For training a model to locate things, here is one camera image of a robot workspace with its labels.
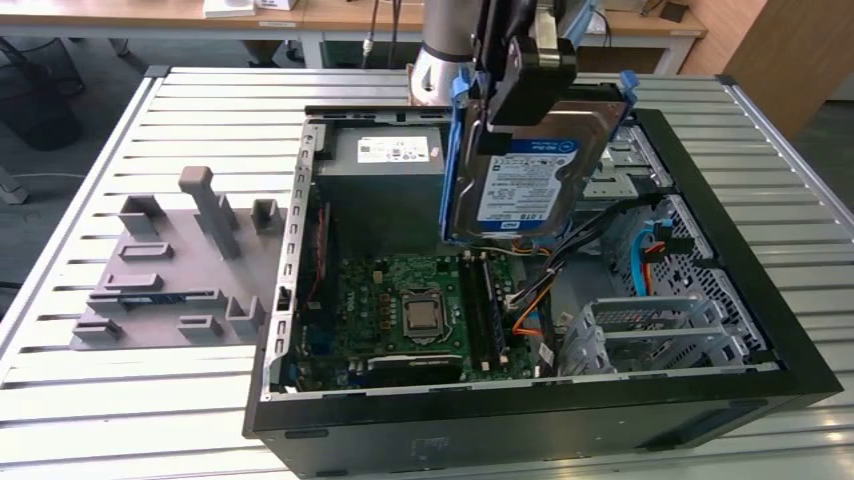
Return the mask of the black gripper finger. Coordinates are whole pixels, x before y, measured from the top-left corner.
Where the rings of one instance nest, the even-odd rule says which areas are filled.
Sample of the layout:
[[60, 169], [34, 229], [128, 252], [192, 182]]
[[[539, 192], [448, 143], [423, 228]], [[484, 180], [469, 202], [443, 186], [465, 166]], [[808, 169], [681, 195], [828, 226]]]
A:
[[492, 33], [489, 29], [477, 31], [472, 40], [476, 77], [475, 84], [477, 90], [476, 98], [483, 108], [487, 107], [493, 90], [492, 74], [489, 70], [491, 40]]
[[492, 33], [493, 90], [487, 107], [476, 98], [476, 153], [501, 155], [516, 129], [533, 127], [576, 77], [575, 49], [559, 26], [565, 1], [485, 1], [476, 32]]

